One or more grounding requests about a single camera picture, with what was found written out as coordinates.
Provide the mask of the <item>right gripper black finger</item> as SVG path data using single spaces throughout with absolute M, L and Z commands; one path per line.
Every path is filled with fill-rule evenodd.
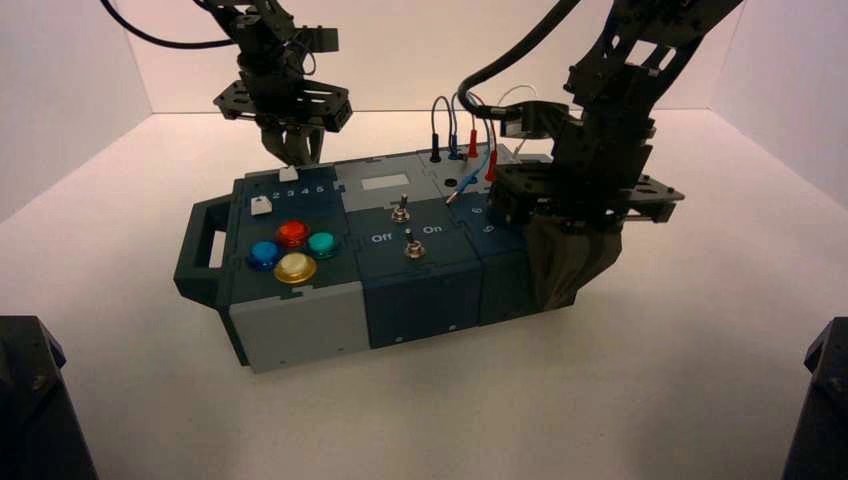
M 534 219 L 526 237 L 535 298 L 543 311 L 573 304 L 587 260 L 587 237 L 551 219 Z
M 590 237 L 589 256 L 581 270 L 581 286 L 613 265 L 622 251 L 622 231 L 594 232 Z

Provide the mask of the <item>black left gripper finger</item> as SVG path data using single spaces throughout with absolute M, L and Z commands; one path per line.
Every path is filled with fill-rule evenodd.
M 285 165 L 294 165 L 294 157 L 286 146 L 286 130 L 279 124 L 260 126 L 260 137 L 264 148 Z
M 324 135 L 323 128 L 314 126 L 302 126 L 294 131 L 294 164 L 302 166 L 319 163 Z

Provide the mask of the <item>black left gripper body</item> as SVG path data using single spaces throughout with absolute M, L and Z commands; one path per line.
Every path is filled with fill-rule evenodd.
M 309 80 L 290 68 L 243 68 L 239 75 L 213 100 L 228 120 L 339 132 L 352 116 L 347 89 Z

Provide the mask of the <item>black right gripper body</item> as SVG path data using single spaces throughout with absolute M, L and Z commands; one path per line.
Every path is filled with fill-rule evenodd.
M 599 229 L 626 221 L 666 223 L 685 195 L 648 175 L 632 186 L 601 187 L 568 180 L 550 163 L 502 164 L 488 194 L 488 215 L 496 224 L 525 226 L 554 220 Z

